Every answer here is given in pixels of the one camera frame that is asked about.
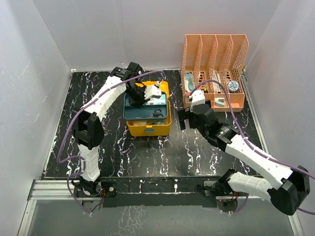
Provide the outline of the blue divided tray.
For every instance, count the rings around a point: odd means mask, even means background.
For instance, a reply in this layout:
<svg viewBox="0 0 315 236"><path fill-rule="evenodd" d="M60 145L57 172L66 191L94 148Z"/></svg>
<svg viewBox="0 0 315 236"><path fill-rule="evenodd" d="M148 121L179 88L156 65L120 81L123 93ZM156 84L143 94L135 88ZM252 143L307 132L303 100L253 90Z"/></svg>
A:
<svg viewBox="0 0 315 236"><path fill-rule="evenodd" d="M166 105L153 105L153 106L142 105L141 107L138 108L138 107L130 106L129 96L127 94L125 94L124 95L123 118L125 120L166 119L169 115L168 99L166 102L167 102ZM163 118L144 118L144 116L148 116L148 115L152 114L155 109L161 109L164 117Z"/></svg>

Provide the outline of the white gauze packet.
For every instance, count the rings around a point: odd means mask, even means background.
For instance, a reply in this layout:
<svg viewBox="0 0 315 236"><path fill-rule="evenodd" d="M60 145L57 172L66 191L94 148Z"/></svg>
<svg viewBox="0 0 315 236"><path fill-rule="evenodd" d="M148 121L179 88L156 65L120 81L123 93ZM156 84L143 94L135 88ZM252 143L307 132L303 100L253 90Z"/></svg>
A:
<svg viewBox="0 0 315 236"><path fill-rule="evenodd" d="M151 98L149 101L144 103L146 106L153 106L153 105L166 105L167 96L165 93L161 95L160 98Z"/></svg>

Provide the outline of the black handled scissors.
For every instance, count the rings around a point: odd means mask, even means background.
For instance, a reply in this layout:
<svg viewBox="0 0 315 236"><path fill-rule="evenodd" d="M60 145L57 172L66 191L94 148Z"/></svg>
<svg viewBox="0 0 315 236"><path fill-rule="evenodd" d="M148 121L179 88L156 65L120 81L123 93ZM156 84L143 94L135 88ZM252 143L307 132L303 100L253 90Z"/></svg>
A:
<svg viewBox="0 0 315 236"><path fill-rule="evenodd" d="M164 115L161 109L155 109L154 112L148 116L144 116L144 118L163 118Z"/></svg>

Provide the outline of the cotton ball bag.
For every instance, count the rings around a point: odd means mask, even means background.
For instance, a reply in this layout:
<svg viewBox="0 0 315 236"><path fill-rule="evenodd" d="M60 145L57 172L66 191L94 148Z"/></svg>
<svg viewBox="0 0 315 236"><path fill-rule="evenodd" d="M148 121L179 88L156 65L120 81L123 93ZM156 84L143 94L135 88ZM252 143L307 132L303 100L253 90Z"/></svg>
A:
<svg viewBox="0 0 315 236"><path fill-rule="evenodd" d="M147 125L147 121L146 120L133 120L132 125L133 126Z"/></svg>

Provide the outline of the cotton swab bag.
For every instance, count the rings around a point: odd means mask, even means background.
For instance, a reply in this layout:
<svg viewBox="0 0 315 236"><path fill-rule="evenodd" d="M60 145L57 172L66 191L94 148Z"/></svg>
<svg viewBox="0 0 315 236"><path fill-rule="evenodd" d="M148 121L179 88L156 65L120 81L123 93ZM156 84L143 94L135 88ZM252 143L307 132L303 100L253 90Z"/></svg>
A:
<svg viewBox="0 0 315 236"><path fill-rule="evenodd" d="M147 125L167 125L166 119L149 120Z"/></svg>

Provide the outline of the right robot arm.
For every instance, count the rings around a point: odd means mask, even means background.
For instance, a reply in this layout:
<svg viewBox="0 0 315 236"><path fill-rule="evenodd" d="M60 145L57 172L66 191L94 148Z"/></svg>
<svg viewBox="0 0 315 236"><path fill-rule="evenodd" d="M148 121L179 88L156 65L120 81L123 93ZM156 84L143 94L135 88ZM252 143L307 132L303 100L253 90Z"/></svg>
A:
<svg viewBox="0 0 315 236"><path fill-rule="evenodd" d="M225 195L244 192L271 202L280 212L293 215L310 193L310 174L302 167L280 163L272 156L242 137L240 131L220 123L207 103L193 105L189 112L189 125L214 147L238 158L254 169L260 177L228 170L219 180Z"/></svg>

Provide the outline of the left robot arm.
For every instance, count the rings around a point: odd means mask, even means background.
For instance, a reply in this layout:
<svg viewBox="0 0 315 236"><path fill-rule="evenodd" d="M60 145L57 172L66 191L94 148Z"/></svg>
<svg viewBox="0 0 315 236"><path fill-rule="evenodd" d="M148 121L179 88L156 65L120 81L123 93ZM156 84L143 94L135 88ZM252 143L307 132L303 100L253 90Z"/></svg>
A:
<svg viewBox="0 0 315 236"><path fill-rule="evenodd" d="M98 164L99 146L105 133L102 120L107 110L121 95L125 97L123 117L127 121L165 121L168 116L165 73L158 71L157 81L141 81L154 74L131 62L127 68L115 67L104 85L94 97L75 111L67 132L71 132L78 147L81 160L79 182L73 185L87 195L97 196L102 189Z"/></svg>

